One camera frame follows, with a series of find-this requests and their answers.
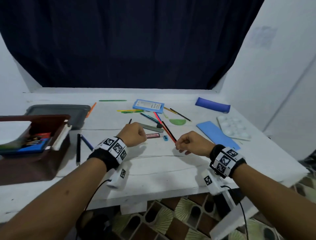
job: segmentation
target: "hand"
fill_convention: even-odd
[[[146,134],[139,123],[126,124],[117,137],[121,138],[127,147],[137,146],[146,141]]]
[[[210,157],[210,153],[215,146],[214,143],[194,131],[182,135],[175,145],[180,153],[186,151],[185,155],[194,153],[205,157]]]

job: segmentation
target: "calculator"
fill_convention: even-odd
[[[150,112],[157,112],[162,113],[164,103],[158,103],[158,102],[152,102],[152,101],[146,101],[142,99],[137,99],[136,102],[133,105],[134,109],[141,109],[141,110],[147,110]]]

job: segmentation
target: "box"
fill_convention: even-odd
[[[0,121],[31,121],[29,133],[51,133],[51,141],[42,153],[3,156],[0,160],[0,185],[52,180],[70,146],[69,133],[53,150],[53,144],[68,125],[69,115],[5,116]]]

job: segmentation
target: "curtain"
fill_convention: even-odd
[[[2,0],[0,33],[43,87],[211,89],[264,0]]]

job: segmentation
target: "black cable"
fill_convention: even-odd
[[[221,186],[221,187],[227,187],[227,188],[229,188],[230,190],[232,190],[229,186],[226,186],[226,185],[223,185],[223,186]],[[244,208],[242,207],[242,204],[241,204],[240,201],[239,201],[239,204],[240,204],[240,207],[241,207],[241,210],[242,210],[242,214],[244,215],[245,228],[246,228],[246,237],[247,237],[247,240],[249,240],[245,211],[244,211]]]
[[[83,213],[87,210],[87,208],[88,208],[88,206],[89,206],[89,204],[90,204],[92,198],[94,197],[94,195],[95,195],[95,193],[97,192],[97,190],[102,186],[102,184],[105,183],[105,182],[111,182],[111,181],[112,181],[112,179],[107,179],[107,180],[103,181],[103,182],[97,187],[97,189],[96,189],[95,192],[93,193],[92,197],[91,197],[90,200],[88,201],[87,206],[86,206],[85,209],[83,210]]]

